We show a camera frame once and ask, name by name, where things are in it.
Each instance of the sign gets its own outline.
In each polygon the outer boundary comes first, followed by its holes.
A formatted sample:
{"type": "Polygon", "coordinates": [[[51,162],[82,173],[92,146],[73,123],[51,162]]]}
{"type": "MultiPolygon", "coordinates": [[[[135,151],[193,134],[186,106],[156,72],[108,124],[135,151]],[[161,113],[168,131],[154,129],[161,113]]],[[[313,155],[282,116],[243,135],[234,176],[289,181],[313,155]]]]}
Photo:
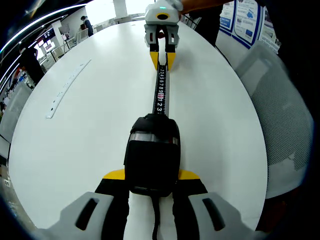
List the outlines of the sign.
{"type": "Polygon", "coordinates": [[[279,42],[278,38],[276,37],[274,25],[270,20],[270,16],[266,7],[263,8],[262,27],[258,40],[264,42],[273,51],[278,53],[281,42],[279,42]]]}
{"type": "Polygon", "coordinates": [[[237,37],[247,41],[250,45],[254,43],[257,35],[258,11],[260,6],[255,0],[237,0],[234,33],[237,37]]]}
{"type": "Polygon", "coordinates": [[[227,2],[223,5],[222,12],[220,14],[220,26],[232,31],[233,21],[235,14],[235,2],[227,2]]]}

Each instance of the white chair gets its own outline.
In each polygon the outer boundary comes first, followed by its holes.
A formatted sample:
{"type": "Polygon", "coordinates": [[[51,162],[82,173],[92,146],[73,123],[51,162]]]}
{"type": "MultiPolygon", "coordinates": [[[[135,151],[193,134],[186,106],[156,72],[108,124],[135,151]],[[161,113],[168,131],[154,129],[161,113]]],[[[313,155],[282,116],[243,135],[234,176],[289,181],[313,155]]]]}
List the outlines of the white chair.
{"type": "Polygon", "coordinates": [[[235,72],[252,100],[264,135],[266,198],[287,193],[305,175],[313,144],[313,118],[284,63],[263,43],[254,44],[235,72]]]}
{"type": "Polygon", "coordinates": [[[88,28],[85,30],[78,31],[76,33],[76,44],[81,43],[83,40],[86,40],[88,38],[88,28]]]}

